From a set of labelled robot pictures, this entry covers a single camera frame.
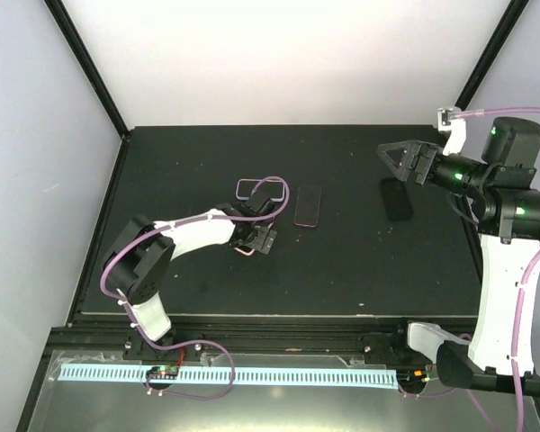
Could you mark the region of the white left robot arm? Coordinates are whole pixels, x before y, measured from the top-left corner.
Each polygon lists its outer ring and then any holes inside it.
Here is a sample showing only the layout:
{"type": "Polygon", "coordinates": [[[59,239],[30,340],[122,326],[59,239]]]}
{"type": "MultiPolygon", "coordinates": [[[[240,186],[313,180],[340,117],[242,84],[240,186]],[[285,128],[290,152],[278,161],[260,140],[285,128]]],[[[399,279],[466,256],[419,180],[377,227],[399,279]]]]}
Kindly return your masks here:
{"type": "Polygon", "coordinates": [[[103,260],[100,291],[124,308],[131,325],[156,359],[169,357],[176,339],[159,286],[170,263],[190,252],[227,245],[245,254],[267,254],[275,240],[275,219],[287,201],[274,202],[257,190],[244,202],[223,203],[180,220],[130,220],[103,260]]]}

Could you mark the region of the magenta phone case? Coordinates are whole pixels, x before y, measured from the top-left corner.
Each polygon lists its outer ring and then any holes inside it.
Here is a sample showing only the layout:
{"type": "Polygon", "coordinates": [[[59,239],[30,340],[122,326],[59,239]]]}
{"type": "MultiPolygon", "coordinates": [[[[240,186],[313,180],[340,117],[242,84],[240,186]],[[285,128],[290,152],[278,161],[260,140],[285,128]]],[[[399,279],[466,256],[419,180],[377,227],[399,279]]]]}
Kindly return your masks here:
{"type": "Polygon", "coordinates": [[[303,184],[298,188],[293,223],[304,228],[315,228],[319,223],[322,190],[303,184]]]}

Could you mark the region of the black bare phone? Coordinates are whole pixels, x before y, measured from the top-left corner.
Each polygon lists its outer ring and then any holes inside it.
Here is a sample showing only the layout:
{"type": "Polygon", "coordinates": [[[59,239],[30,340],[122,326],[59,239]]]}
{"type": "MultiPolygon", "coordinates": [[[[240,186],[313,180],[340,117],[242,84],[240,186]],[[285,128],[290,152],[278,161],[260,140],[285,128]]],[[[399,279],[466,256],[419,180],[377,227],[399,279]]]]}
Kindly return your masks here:
{"type": "Polygon", "coordinates": [[[383,207],[389,221],[409,221],[413,217],[406,185],[395,178],[384,178],[380,182],[383,207]]]}

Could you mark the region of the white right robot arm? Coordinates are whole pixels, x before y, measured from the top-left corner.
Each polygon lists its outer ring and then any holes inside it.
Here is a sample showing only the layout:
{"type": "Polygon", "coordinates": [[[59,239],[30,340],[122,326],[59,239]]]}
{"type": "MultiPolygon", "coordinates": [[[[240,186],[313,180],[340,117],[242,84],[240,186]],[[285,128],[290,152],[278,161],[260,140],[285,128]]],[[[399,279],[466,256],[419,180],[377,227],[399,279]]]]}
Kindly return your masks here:
{"type": "Polygon", "coordinates": [[[540,191],[531,184],[540,151],[540,125],[497,117],[476,161],[463,157],[463,120],[448,120],[445,146],[410,139],[384,143],[377,154],[395,178],[414,175],[468,198],[482,254],[481,299],[472,340],[464,341],[436,324],[411,322],[391,340],[393,356],[431,360],[449,387],[540,396],[535,371],[532,321],[540,272],[540,191]]]}

